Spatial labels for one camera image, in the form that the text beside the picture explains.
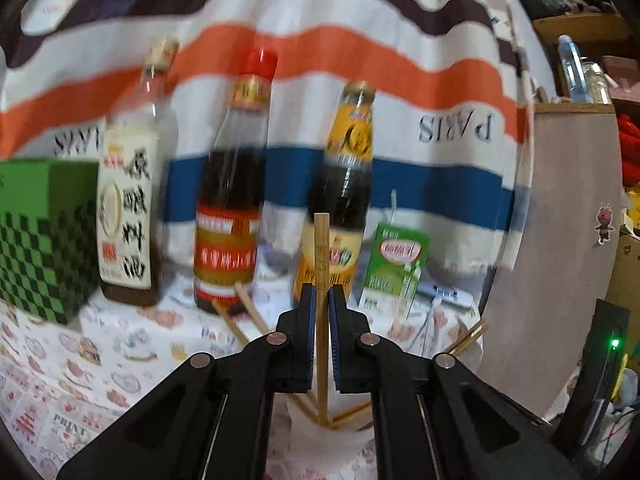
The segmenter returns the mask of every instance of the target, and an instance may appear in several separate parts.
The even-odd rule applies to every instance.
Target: gold bottle cap
[[[145,67],[153,66],[156,70],[168,72],[179,47],[180,42],[175,38],[161,38],[155,41],[146,55]]]
[[[363,94],[367,99],[375,99],[376,89],[366,81],[349,81],[342,90],[342,95]]]

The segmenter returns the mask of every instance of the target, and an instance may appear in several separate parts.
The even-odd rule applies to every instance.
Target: screw
[[[267,336],[267,343],[270,345],[278,346],[287,341],[287,334],[283,332],[271,332]]]
[[[375,346],[380,342],[380,336],[378,334],[372,334],[371,332],[365,332],[360,336],[360,342],[363,345]]]
[[[191,366],[193,366],[194,368],[206,368],[207,366],[209,366],[209,363],[211,362],[211,357],[208,354],[200,353],[200,354],[191,356],[191,359],[189,359],[189,362]]]
[[[444,368],[448,370],[449,368],[453,368],[456,364],[456,358],[453,355],[449,354],[438,354],[436,355],[436,364],[440,368]]]

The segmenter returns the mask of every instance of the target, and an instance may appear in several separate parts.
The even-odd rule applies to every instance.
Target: bottle cap
[[[349,81],[342,90],[342,95],[364,94],[364,97],[373,101],[376,97],[376,89],[366,81]]]
[[[242,61],[240,75],[257,75],[273,80],[278,64],[278,55],[264,48],[252,48]]]
[[[156,70],[167,72],[174,62],[179,47],[180,42],[175,38],[161,38],[154,41],[146,55],[145,67],[153,66]]]

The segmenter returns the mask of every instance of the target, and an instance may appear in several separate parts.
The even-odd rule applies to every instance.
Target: red bottle cap
[[[275,52],[264,48],[252,48],[244,56],[239,75],[257,75],[272,81],[277,64],[278,55]]]

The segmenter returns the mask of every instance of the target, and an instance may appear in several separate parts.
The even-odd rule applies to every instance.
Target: sauce bottle
[[[107,116],[100,155],[100,288],[106,298],[136,306],[160,299],[164,183],[178,137],[164,86],[177,50],[173,38],[152,45],[138,85]]]
[[[234,283],[254,278],[264,202],[265,148],[271,81],[278,57],[251,50],[235,81],[225,119],[204,170],[196,212],[194,298],[215,314],[211,301],[238,301]]]
[[[371,199],[373,129],[371,106],[376,90],[366,81],[348,83],[340,99],[322,166],[309,192],[300,259],[293,289],[300,300],[303,283],[314,282],[314,214],[327,212],[331,285],[342,285],[348,299],[362,246]]]

